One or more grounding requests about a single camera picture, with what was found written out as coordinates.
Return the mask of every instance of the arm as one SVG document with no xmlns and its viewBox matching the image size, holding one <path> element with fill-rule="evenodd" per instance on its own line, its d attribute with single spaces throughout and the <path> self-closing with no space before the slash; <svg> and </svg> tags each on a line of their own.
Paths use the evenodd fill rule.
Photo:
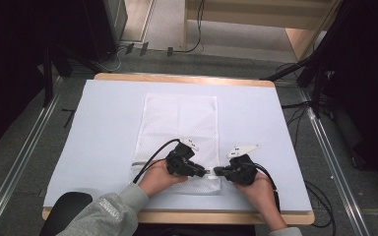
<svg viewBox="0 0 378 236">
<path fill-rule="evenodd" d="M 186 180 L 187 176 L 169 175 L 166 162 L 159 161 L 138 186 L 130 184 L 119 195 L 107 194 L 89 204 L 59 235 L 132 235 L 149 197 Z"/>
<path fill-rule="evenodd" d="M 241 186 L 238 184 L 234 184 L 234 186 L 238 191 L 243 193 L 250 204 L 260 212 L 271 231 L 270 236 L 301 235 L 299 229 L 288 228 L 284 222 L 284 219 L 276 207 L 272 185 L 266 175 L 257 173 L 253 184 L 249 186 Z"/>
</svg>

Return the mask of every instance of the wooden panel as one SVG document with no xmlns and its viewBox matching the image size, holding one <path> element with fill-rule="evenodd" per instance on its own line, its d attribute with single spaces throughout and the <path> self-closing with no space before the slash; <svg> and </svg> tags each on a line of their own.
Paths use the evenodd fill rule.
<svg viewBox="0 0 378 236">
<path fill-rule="evenodd" d="M 51 207 L 42 211 L 44 220 L 51 213 Z M 287 224 L 311 224 L 315 221 L 313 211 L 305 213 L 283 212 Z M 193 224 L 264 224 L 262 216 L 253 212 L 207 212 L 207 211 L 141 211 L 140 223 L 193 223 Z"/>
<path fill-rule="evenodd" d="M 122 40 L 143 42 L 154 0 L 125 0 L 128 21 Z"/>
<path fill-rule="evenodd" d="M 187 0 L 187 19 L 196 20 L 198 0 Z M 314 29 L 313 23 L 326 18 L 333 0 L 208 0 L 204 21 L 244 25 Z"/>
<path fill-rule="evenodd" d="M 287 37 L 292 45 L 297 60 L 302 60 L 306 52 L 312 47 L 320 32 L 332 22 L 340 0 L 330 2 L 330 8 L 326 8 L 323 16 L 315 21 L 309 21 L 307 29 L 286 29 Z"/>
<path fill-rule="evenodd" d="M 202 85 L 221 86 L 248 86 L 248 87 L 269 87 L 275 84 L 270 81 L 215 78 L 215 77 L 192 77 L 192 76 L 167 76 L 153 74 L 107 74 L 100 73 L 94 76 L 95 80 L 105 81 L 138 81 L 138 82 L 161 82 L 161 83 L 188 83 Z"/>
</svg>

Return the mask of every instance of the person's left hand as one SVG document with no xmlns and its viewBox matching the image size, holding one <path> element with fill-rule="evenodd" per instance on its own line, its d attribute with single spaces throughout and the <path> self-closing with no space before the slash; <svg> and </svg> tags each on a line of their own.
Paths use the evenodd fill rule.
<svg viewBox="0 0 378 236">
<path fill-rule="evenodd" d="M 139 186 L 149 197 L 151 197 L 173 184 L 181 183 L 186 180 L 188 180 L 187 176 L 170 175 L 167 172 L 167 162 L 161 160 L 146 171 Z"/>
</svg>

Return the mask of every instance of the aluminum rail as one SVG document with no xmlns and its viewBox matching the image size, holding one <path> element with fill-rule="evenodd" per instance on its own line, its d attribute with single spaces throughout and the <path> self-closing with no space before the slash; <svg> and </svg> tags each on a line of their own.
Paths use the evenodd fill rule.
<svg viewBox="0 0 378 236">
<path fill-rule="evenodd" d="M 300 95 L 303 101 L 311 100 L 309 93 L 304 89 L 300 90 Z M 361 213 L 360 207 L 358 206 L 351 188 L 348 185 L 347 179 L 340 167 L 340 164 L 333 151 L 330 141 L 328 140 L 327 134 L 325 133 L 321 121 L 317 119 L 312 109 L 308 109 L 308 116 L 320 143 L 321 149 L 324 152 L 328 167 L 330 168 L 331 174 L 334 177 L 334 181 L 336 183 L 340 197 L 343 200 L 346 213 L 348 214 L 355 235 L 369 236 L 370 232 L 363 219 L 363 214 Z"/>
<path fill-rule="evenodd" d="M 24 142 L 23 147 L 21 148 L 17 158 L 14 161 L 14 164 L 12 165 L 10 171 L 8 172 L 8 175 L 6 176 L 4 182 L 0 187 L 0 217 L 9 200 L 11 199 L 11 196 L 15 188 L 17 187 L 18 181 L 20 180 L 21 175 L 27 167 L 35 145 L 37 144 L 42 131 L 44 130 L 45 125 L 47 124 L 48 119 L 50 118 L 54 110 L 54 107 L 60 95 L 62 85 L 63 79 L 61 77 L 58 77 L 54 85 L 55 94 L 53 98 L 51 99 L 47 107 L 43 107 L 41 109 L 39 116 L 35 121 L 35 124 L 33 125 L 26 141 Z"/>
</svg>

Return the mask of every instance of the wooden table edge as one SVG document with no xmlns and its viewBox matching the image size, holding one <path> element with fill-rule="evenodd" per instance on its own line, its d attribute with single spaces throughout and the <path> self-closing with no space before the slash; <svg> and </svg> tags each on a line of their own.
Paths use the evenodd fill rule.
<svg viewBox="0 0 378 236">
<path fill-rule="evenodd" d="M 44 220 L 50 215 L 52 207 L 44 207 L 42 218 Z M 312 210 L 304 212 L 283 212 L 282 217 L 286 224 L 311 224 L 315 220 Z M 138 214 L 140 223 L 186 223 L 186 224 L 264 224 L 259 213 L 224 211 L 209 212 L 200 211 L 160 211 L 142 210 Z"/>
<path fill-rule="evenodd" d="M 274 88 L 275 83 L 271 81 L 261 81 L 257 79 L 235 79 L 224 77 L 206 76 L 178 76 L 162 74 L 108 74 L 99 73 L 94 76 L 98 81 L 132 81 L 132 82 L 159 82 L 159 83 L 186 83 L 200 85 L 220 85 L 220 86 L 245 86 L 245 87 L 265 87 Z"/>
</svg>

